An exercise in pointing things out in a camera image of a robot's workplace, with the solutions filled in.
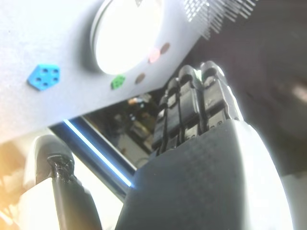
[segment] blue object with holes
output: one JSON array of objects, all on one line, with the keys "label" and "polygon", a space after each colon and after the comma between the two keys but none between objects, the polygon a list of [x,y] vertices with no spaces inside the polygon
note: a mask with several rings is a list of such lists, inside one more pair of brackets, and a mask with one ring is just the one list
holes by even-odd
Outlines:
[{"label": "blue object with holes", "polygon": [[28,77],[28,83],[38,90],[46,90],[60,80],[60,69],[57,65],[37,65]]}]

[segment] robotic hand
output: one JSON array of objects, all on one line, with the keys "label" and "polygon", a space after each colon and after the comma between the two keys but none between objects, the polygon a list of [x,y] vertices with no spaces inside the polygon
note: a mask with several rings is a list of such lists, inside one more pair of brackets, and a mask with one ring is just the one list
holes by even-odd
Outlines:
[{"label": "robotic hand", "polygon": [[116,230],[292,230],[276,168],[220,67],[184,66],[160,101],[152,160]]}]

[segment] glowing blue light strip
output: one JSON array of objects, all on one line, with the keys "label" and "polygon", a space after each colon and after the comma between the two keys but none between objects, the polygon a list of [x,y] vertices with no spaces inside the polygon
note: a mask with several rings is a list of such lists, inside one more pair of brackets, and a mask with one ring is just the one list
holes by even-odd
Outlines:
[{"label": "glowing blue light strip", "polygon": [[67,119],[64,123],[129,187],[131,182]]}]

